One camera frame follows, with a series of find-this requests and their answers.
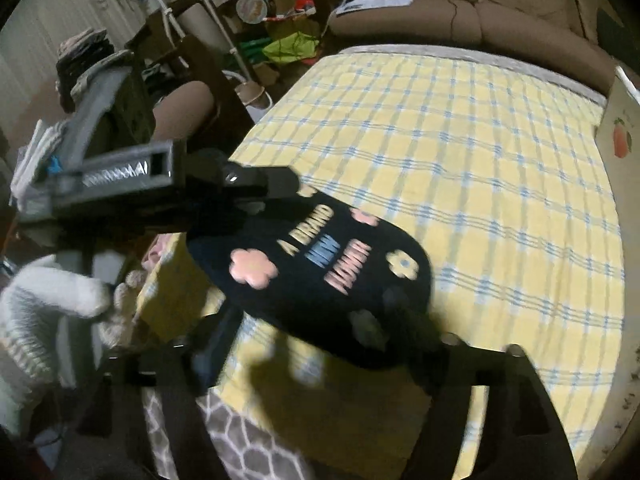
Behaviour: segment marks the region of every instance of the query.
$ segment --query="plaid pattern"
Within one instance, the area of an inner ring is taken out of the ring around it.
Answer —
[[[618,217],[593,142],[601,114],[569,90],[494,66],[340,55],[317,63],[234,158],[292,166],[306,184],[414,236],[434,267],[433,313],[471,345],[526,349],[578,460],[610,389],[623,323]],[[171,259],[158,276],[187,289]],[[171,308],[144,293],[140,301],[145,311]],[[408,379],[393,371],[381,381],[291,338],[283,356],[277,339],[272,327],[245,320],[222,399],[322,462],[397,478],[426,409]],[[306,388],[282,426],[265,399],[292,384],[274,368],[263,390],[255,373],[276,362]],[[476,393],[460,477],[481,431],[484,395]],[[381,406],[389,416],[376,418]]]

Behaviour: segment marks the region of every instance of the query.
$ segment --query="white pole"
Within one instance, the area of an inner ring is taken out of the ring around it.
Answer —
[[[178,33],[178,36],[180,36],[180,38],[184,38],[186,34],[182,29],[182,27],[180,26],[180,23],[178,23],[178,21],[175,19],[173,9],[167,6],[164,0],[158,0],[158,4],[160,5],[160,9],[162,10],[162,13],[169,19],[169,22],[172,24],[173,28]],[[167,34],[169,35],[169,41],[173,43],[169,31],[167,31]]]
[[[244,76],[247,79],[251,80],[252,79],[251,73],[249,72],[249,69],[247,68],[246,64],[244,63],[244,59],[242,59],[242,56],[240,56],[240,53],[238,52],[238,49],[236,48],[233,40],[231,39],[231,37],[226,32],[226,28],[224,27],[222,21],[220,20],[220,17],[218,16],[218,14],[216,12],[216,9],[213,7],[213,5],[211,3],[211,0],[200,0],[200,1],[202,2],[202,4],[207,9],[209,15],[216,22],[216,25],[218,26],[220,31],[222,31],[222,35],[225,37],[225,40],[229,45],[229,53],[232,54],[236,58],[236,61],[238,62],[238,65],[240,66],[240,70],[242,71]]]

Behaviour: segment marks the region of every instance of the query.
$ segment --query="cable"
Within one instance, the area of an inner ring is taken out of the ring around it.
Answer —
[[[327,30],[329,29],[329,22],[331,21],[332,16],[335,15],[336,11],[338,9],[340,9],[340,7],[345,6],[346,3],[347,3],[347,0],[342,0],[339,6],[335,7],[334,10],[329,12],[329,16],[327,17],[326,23],[324,24],[324,29],[322,30],[322,34],[320,34],[320,40],[322,40],[322,38],[324,38],[324,35],[326,34]]]

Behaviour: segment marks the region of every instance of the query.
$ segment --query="bed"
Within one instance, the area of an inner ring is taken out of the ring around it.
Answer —
[[[415,237],[434,269],[431,315],[471,345],[524,347],[581,478],[616,445],[640,398],[623,237],[594,142],[604,103],[508,58],[357,47],[321,59],[233,156],[289,165],[306,190]],[[137,315],[168,340],[222,301],[175,234]],[[456,478],[471,471],[484,398],[476,388]],[[176,478],[159,399],[153,390],[145,399],[158,472]],[[403,370],[355,368],[246,316],[220,384],[198,402],[233,479],[391,480],[429,399]]]

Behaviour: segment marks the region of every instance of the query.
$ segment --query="paper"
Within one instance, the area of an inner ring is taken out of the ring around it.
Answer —
[[[353,0],[335,9],[336,16],[346,12],[365,9],[383,9],[385,7],[408,7],[414,0]]]

